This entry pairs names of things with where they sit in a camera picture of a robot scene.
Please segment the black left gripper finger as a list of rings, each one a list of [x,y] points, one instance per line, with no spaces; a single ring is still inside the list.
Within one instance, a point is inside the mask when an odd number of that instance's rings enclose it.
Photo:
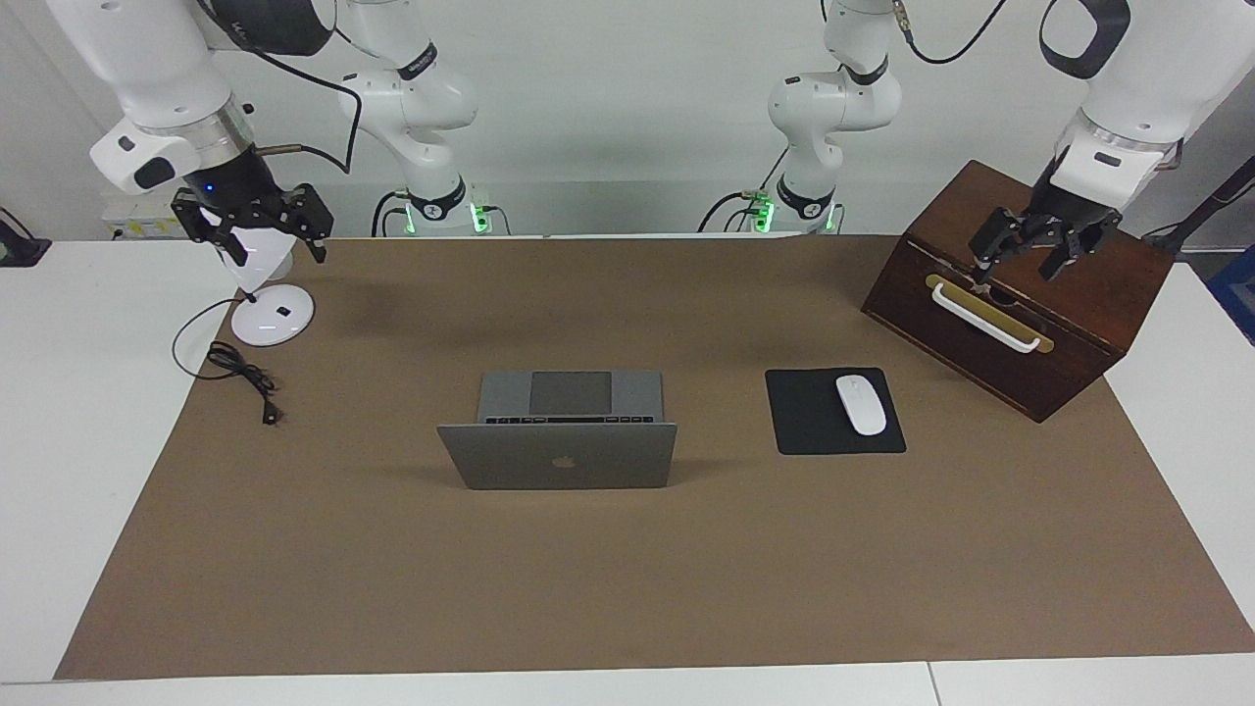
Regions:
[[[991,278],[991,270],[1001,261],[1022,255],[1024,250],[1024,219],[1007,207],[995,207],[985,223],[978,228],[976,234],[969,241],[969,250],[973,250],[976,266],[973,270],[973,281],[976,285],[986,285]]]
[[[1124,219],[1124,214],[1109,211],[1097,223],[1086,224],[1086,227],[1076,227],[1076,224],[1063,223],[1063,221],[1052,224],[1044,237],[1044,247],[1049,250],[1049,255],[1040,263],[1040,278],[1053,281],[1071,265],[1081,260],[1081,256],[1096,253],[1104,245],[1104,241],[1118,229],[1122,219]]]

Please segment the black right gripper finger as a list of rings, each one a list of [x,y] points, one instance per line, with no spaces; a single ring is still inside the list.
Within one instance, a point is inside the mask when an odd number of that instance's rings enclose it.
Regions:
[[[172,213],[178,219],[188,240],[197,245],[215,245],[220,253],[228,255],[237,267],[246,265],[246,250],[228,218],[211,223],[203,204],[191,191],[177,191],[172,197]]]
[[[311,184],[299,184],[285,191],[285,232],[304,242],[315,263],[326,262],[333,213]]]

